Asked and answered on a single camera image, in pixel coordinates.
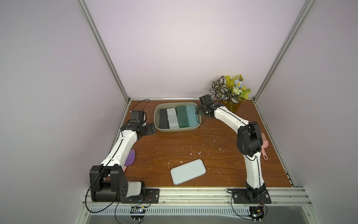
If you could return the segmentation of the dark green pencil case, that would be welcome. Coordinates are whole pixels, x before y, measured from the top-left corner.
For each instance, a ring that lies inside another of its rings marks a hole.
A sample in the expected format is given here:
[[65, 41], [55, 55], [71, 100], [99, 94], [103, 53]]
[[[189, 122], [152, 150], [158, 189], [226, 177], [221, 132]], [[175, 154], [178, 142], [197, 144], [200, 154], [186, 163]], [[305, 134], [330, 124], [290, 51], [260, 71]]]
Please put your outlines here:
[[186, 106], [185, 105], [177, 106], [176, 112], [177, 112], [177, 119], [178, 119], [179, 127], [180, 128], [189, 127]]

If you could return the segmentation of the grey-green plastic storage box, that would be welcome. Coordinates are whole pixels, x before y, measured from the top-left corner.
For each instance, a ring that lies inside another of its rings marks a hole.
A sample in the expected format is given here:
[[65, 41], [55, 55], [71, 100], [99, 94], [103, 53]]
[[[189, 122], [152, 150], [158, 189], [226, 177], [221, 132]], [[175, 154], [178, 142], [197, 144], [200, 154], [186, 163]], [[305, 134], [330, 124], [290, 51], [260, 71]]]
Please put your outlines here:
[[192, 130], [196, 130], [200, 125], [201, 125], [201, 117], [199, 115], [197, 115], [198, 118], [198, 122], [199, 125], [196, 127], [185, 127], [185, 128], [178, 128], [178, 129], [160, 129], [158, 127], [159, 125], [159, 110], [160, 109], [168, 109], [168, 108], [175, 108], [179, 105], [195, 105], [195, 107], [197, 107], [198, 105], [194, 102], [175, 102], [175, 103], [163, 103], [160, 104], [156, 107], [155, 112], [154, 112], [154, 124], [156, 129], [158, 129], [161, 132], [182, 132], [182, 131], [192, 131]]

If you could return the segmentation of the teal blue pencil case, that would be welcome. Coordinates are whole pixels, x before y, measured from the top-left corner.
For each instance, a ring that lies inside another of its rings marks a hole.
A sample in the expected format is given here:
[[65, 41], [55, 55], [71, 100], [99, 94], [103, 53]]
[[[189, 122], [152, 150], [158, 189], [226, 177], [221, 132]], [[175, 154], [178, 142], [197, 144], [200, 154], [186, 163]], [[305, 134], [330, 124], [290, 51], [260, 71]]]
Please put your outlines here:
[[196, 107], [195, 105], [186, 105], [186, 113], [189, 127], [196, 127], [199, 125], [197, 114], [196, 114]]

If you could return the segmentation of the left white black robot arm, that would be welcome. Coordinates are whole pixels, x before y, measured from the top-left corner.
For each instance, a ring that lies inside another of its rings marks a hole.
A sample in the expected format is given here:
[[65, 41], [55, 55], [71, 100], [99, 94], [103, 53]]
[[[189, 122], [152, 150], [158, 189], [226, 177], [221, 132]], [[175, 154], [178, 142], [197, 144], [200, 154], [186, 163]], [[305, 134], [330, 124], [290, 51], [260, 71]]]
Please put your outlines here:
[[125, 162], [134, 144], [144, 136], [156, 133], [153, 123], [147, 124], [146, 112], [134, 110], [120, 128], [119, 137], [107, 157], [91, 168], [89, 192], [93, 202], [136, 203], [148, 200], [143, 181], [128, 181]]

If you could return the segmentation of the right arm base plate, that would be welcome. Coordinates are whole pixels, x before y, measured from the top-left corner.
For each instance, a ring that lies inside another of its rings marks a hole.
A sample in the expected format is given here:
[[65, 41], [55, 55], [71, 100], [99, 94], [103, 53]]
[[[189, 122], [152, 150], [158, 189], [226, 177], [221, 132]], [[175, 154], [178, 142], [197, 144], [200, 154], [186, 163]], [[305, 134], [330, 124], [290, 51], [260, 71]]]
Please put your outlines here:
[[271, 204], [269, 192], [264, 189], [229, 189], [235, 204]]

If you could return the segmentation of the translucent white pencil case front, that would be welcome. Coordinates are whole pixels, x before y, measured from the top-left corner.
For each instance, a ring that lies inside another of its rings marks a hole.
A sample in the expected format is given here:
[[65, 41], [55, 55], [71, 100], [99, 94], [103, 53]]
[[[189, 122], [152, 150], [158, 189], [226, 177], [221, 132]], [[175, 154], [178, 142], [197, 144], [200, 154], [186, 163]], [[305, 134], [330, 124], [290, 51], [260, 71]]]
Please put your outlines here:
[[168, 108], [167, 109], [167, 116], [168, 116], [168, 123], [170, 129], [178, 129], [179, 122], [175, 108]]

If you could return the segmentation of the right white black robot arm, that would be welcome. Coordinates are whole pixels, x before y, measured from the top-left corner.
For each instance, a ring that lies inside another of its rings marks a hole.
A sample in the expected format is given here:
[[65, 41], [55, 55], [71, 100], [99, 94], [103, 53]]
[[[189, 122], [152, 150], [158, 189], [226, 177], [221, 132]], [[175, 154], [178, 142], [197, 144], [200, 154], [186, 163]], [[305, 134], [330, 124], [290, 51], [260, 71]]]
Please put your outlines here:
[[237, 134], [236, 146], [244, 157], [247, 172], [246, 197], [250, 202], [260, 202], [267, 189], [261, 169], [263, 139], [258, 123], [239, 117], [222, 103], [213, 102], [208, 94], [200, 97], [200, 103], [197, 115], [216, 118]]

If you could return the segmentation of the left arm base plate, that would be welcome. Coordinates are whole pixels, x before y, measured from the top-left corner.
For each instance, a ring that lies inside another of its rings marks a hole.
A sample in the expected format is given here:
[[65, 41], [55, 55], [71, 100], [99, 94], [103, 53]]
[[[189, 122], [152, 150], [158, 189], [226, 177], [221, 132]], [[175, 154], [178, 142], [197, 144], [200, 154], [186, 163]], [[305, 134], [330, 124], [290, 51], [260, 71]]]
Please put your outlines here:
[[128, 198], [129, 203], [146, 203], [146, 204], [158, 204], [160, 196], [160, 189], [147, 188], [145, 191], [145, 195], [143, 196], [130, 196]]

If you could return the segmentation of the dark grey pencil case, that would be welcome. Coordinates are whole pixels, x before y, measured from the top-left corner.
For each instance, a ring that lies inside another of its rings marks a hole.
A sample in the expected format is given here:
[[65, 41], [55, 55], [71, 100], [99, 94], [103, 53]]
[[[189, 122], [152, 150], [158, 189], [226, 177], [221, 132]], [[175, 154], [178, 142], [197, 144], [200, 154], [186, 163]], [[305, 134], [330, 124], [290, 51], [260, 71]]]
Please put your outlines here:
[[159, 125], [158, 125], [158, 127], [160, 129], [169, 129], [167, 109], [159, 110]]

